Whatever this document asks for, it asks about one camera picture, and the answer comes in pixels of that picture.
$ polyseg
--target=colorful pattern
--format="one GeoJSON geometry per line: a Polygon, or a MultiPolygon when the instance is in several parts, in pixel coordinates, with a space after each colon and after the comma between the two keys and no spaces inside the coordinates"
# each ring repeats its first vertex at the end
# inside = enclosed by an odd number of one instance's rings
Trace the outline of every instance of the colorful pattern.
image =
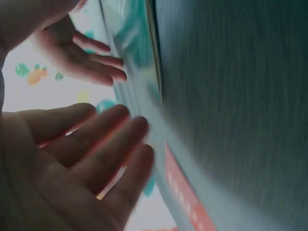
{"type": "MultiPolygon", "coordinates": [[[[72,19],[79,31],[93,38],[94,33],[86,12],[85,8],[72,15],[72,19]]],[[[140,50],[136,53],[135,60],[139,65],[147,64],[147,62],[138,61],[144,52],[147,56],[147,51],[140,50]]],[[[102,113],[118,104],[112,88],[96,86],[66,77],[41,55],[35,53],[27,41],[8,55],[2,71],[6,90],[4,111],[51,109],[74,103],[91,103],[96,107],[98,113],[102,113]]],[[[123,171],[124,169],[121,169],[117,177],[121,176],[123,171]]],[[[118,178],[115,178],[100,197],[103,197],[117,180],[118,178]]],[[[154,177],[151,177],[128,221],[126,230],[154,231],[157,228],[166,227],[168,228],[166,231],[175,231],[170,229],[174,226],[175,223],[161,198],[154,177]]]]}
{"type": "Polygon", "coordinates": [[[38,84],[42,78],[47,77],[49,73],[47,72],[47,68],[43,67],[40,69],[39,64],[34,66],[34,70],[30,71],[27,65],[19,64],[16,67],[16,74],[22,78],[27,77],[29,86],[34,86],[38,84]]]}

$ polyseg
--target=palm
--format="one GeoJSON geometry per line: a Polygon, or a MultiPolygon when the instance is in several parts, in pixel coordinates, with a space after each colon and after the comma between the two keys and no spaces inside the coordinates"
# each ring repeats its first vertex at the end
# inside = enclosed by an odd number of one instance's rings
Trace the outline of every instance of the palm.
{"type": "Polygon", "coordinates": [[[83,51],[86,48],[101,53],[110,48],[76,31],[69,16],[36,32],[32,38],[47,60],[69,77],[103,85],[127,78],[119,69],[123,66],[120,59],[83,51]]]}
{"type": "Polygon", "coordinates": [[[1,192],[11,216],[2,228],[123,230],[153,164],[152,149],[141,145],[148,126],[136,118],[110,139],[128,118],[127,109],[116,106],[64,135],[94,111],[77,104],[1,116],[1,192]],[[119,182],[96,199],[127,158],[119,182]]]}

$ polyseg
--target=orange shape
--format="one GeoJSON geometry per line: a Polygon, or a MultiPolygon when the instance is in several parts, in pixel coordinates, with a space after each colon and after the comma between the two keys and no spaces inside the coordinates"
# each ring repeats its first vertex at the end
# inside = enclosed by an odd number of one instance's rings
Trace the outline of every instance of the orange shape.
{"type": "Polygon", "coordinates": [[[28,75],[28,84],[34,86],[40,82],[41,75],[39,70],[34,70],[28,75]]]}

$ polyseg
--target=gray surface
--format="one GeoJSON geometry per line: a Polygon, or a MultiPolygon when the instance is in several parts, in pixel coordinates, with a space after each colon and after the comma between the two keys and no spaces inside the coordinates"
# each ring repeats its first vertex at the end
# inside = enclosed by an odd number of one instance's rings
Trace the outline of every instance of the gray surface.
{"type": "Polygon", "coordinates": [[[156,0],[175,154],[221,231],[308,230],[307,6],[156,0]]]}

